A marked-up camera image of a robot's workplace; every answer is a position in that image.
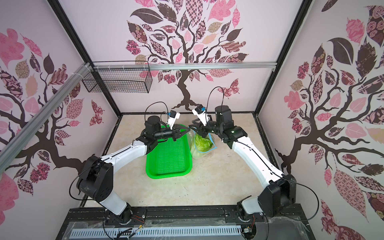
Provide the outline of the green plastic basket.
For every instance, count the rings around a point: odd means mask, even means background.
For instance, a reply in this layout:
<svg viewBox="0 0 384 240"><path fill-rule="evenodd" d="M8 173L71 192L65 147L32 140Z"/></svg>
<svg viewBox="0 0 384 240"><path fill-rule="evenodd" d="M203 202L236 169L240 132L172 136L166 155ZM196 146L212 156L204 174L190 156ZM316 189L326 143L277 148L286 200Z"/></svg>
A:
<svg viewBox="0 0 384 240"><path fill-rule="evenodd" d="M193 166L187 134L173 141L159 143L147 154L146 173L151 179L180 177L188 174Z"/></svg>

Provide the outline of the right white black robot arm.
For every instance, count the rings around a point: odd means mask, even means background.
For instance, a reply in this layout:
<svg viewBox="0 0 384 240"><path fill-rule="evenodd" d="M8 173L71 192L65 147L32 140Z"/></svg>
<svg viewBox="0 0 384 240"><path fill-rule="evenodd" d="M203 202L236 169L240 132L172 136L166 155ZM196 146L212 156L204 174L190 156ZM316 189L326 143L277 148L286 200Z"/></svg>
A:
<svg viewBox="0 0 384 240"><path fill-rule="evenodd" d="M292 175L285 175L267 160L246 131L234 124L232 111L228 106L215 108L215 120L212 120L202 105L198 105L192 112L197 118L189 127L203 138L208 134L217 135L245 161L261 183L263 190L259 196L250 196L237 203L238 213L243 220L257 213L272 218L295 204L296 179Z"/></svg>

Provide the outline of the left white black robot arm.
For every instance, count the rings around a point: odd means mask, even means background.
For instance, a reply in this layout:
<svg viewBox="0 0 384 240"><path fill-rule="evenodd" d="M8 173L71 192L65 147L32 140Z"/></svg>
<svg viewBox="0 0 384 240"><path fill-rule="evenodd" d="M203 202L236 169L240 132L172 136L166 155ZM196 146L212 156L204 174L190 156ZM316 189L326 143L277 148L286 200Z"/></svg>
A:
<svg viewBox="0 0 384 240"><path fill-rule="evenodd" d="M107 209L119 224L128 224L133 213L131 206L114 190L115 174L135 159L152 152L160 141L176 141L190 130L179 124L166 124L159 116L149 117L140 136L132 144L109 155L89 157L78 176L77 189Z"/></svg>

